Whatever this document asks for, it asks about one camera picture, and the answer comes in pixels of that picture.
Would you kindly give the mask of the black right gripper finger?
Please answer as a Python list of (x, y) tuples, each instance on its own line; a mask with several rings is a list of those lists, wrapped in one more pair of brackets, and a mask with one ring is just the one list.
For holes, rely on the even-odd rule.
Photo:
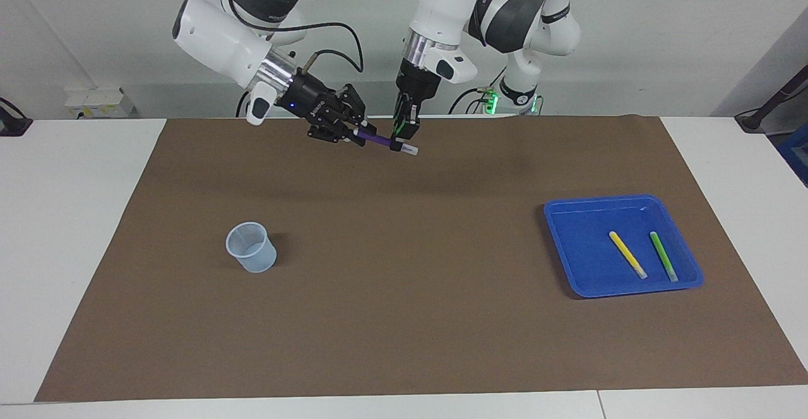
[(352, 126), (366, 125), (365, 103), (351, 83), (346, 83), (343, 88), (335, 90), (335, 97), (338, 100), (337, 118), (341, 123)]
[(329, 143), (350, 142), (361, 148), (367, 143), (364, 138), (361, 138), (351, 128), (344, 125), (326, 127), (324, 125), (312, 124), (309, 126), (309, 137)]

